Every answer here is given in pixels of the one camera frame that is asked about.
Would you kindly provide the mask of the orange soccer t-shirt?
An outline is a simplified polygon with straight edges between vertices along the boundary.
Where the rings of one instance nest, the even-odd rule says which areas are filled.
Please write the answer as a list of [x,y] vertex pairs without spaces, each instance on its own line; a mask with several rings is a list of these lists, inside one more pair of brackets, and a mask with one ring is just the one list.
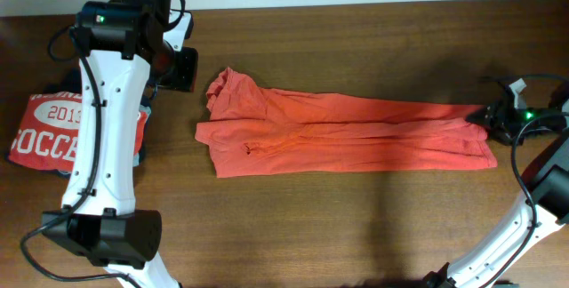
[[224,69],[195,138],[220,178],[295,172],[470,171],[497,160],[476,105],[377,100],[262,88]]

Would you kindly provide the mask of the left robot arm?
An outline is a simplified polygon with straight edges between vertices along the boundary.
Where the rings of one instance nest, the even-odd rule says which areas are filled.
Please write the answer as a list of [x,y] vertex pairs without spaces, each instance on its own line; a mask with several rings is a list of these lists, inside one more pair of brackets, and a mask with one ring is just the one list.
[[135,206],[133,159],[148,86],[191,92],[194,25],[172,0],[87,2],[69,30],[80,60],[82,115],[76,159],[59,210],[38,233],[104,268],[125,287],[174,287],[159,254],[159,212]]

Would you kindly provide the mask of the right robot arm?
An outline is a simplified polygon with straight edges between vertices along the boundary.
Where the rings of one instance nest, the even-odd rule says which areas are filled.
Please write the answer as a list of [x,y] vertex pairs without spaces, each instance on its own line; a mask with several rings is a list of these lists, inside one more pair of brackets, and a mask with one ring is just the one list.
[[512,172],[521,192],[509,212],[470,252],[428,273],[421,287],[493,287],[530,248],[568,224],[568,130],[520,172],[519,140],[552,118],[568,118],[566,111],[525,113],[525,124],[513,139]]

